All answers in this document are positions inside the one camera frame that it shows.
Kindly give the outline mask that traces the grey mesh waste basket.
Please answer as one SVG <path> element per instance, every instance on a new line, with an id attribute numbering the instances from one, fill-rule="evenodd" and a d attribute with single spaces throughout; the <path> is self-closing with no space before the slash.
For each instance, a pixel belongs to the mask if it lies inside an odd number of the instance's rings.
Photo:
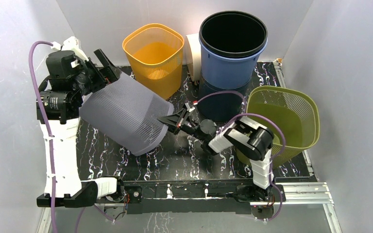
<path id="1" fill-rule="evenodd" d="M 128 149 L 143 155 L 162 141 L 167 126 L 158 118 L 171 115 L 173 104 L 130 77 L 119 79 L 87 97 L 80 118 Z"/>

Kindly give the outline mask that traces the orange mesh waste basket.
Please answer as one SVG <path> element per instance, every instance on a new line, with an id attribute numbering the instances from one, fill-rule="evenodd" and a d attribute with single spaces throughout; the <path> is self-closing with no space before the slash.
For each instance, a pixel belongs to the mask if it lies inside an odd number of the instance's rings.
<path id="1" fill-rule="evenodd" d="M 144 25 L 122 42 L 135 79 L 169 99 L 181 86 L 184 38 L 159 23 Z"/>

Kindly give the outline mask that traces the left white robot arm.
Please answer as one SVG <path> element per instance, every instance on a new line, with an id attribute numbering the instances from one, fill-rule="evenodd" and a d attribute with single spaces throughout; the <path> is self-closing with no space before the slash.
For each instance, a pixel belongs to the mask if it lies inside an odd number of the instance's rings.
<path id="1" fill-rule="evenodd" d="M 83 181 L 78 174 L 76 140 L 83 97 L 117 81 L 121 73 L 101 49 L 95 55 L 102 68 L 72 50 L 52 52 L 46 59 L 49 75 L 39 85 L 36 101 L 47 163 L 46 186 L 36 199 L 38 207 L 81 208 L 105 196 L 114 202 L 125 198 L 126 190 L 118 178 Z"/>

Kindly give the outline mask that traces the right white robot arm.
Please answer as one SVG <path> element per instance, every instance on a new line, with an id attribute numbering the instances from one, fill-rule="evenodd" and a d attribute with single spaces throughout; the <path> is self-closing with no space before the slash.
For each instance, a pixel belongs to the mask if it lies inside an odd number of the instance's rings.
<path id="1" fill-rule="evenodd" d="M 158 121 L 168 127 L 173 134 L 180 131 L 201 141 L 204 152 L 217 155 L 224 149 L 238 149 L 250 162 L 253 173 L 251 185 L 238 185 L 233 193 L 226 194 L 239 202 L 274 200 L 273 190 L 279 195 L 282 191 L 276 186 L 272 172 L 274 134 L 266 126 L 251 119 L 252 114 L 239 114 L 221 131 L 215 122 L 205 119 L 199 124 L 192 121 L 189 111 L 183 109 L 175 114 L 162 116 Z"/>

